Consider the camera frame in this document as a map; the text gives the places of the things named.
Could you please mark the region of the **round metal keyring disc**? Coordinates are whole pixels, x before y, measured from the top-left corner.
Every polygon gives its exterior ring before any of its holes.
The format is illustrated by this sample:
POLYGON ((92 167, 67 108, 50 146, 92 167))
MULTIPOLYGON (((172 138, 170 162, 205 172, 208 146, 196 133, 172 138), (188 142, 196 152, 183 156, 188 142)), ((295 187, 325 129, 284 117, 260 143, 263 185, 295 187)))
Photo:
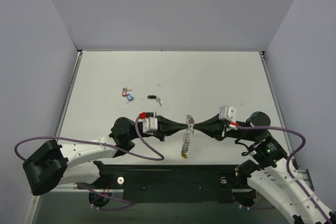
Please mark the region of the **round metal keyring disc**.
POLYGON ((190 136, 194 134, 194 118, 191 115, 187 115, 185 122, 187 124, 187 129, 183 134, 181 153, 187 154, 190 146, 190 136))

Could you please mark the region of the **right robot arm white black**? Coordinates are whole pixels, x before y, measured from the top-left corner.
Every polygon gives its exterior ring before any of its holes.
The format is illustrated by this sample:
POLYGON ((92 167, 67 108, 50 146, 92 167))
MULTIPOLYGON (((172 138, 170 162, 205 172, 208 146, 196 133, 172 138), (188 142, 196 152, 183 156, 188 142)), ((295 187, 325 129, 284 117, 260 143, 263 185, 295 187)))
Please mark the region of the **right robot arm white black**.
POLYGON ((302 134, 281 127, 271 126, 269 116, 254 112, 245 122, 236 120, 236 109, 224 106, 213 118, 194 124, 195 130, 211 138, 233 138, 252 141, 246 148, 251 158, 235 169, 235 182, 241 187, 250 187, 268 200, 289 223, 335 223, 335 213, 326 206, 303 180, 292 162, 292 154, 272 136, 271 131, 292 133, 302 139, 302 134))

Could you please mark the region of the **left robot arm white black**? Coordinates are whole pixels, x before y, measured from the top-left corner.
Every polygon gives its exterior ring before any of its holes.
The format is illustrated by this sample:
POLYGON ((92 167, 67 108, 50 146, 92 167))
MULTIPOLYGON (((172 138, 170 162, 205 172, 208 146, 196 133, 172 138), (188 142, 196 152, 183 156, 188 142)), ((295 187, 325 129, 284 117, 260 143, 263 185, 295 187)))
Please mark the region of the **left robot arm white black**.
POLYGON ((141 113, 136 121, 120 117, 109 135, 96 140, 64 137, 64 143, 59 144, 59 137, 46 137, 45 143, 24 159, 23 170, 34 196, 46 194, 59 184, 83 182, 102 188, 108 182, 108 175, 101 170, 94 170, 90 175, 84 171, 67 175, 66 171, 102 158, 116 158, 125 154, 134 156, 135 153, 131 152, 135 146, 134 139, 143 141, 146 137, 154 136, 163 141, 165 137, 186 128, 185 123, 168 120, 153 112, 141 113))

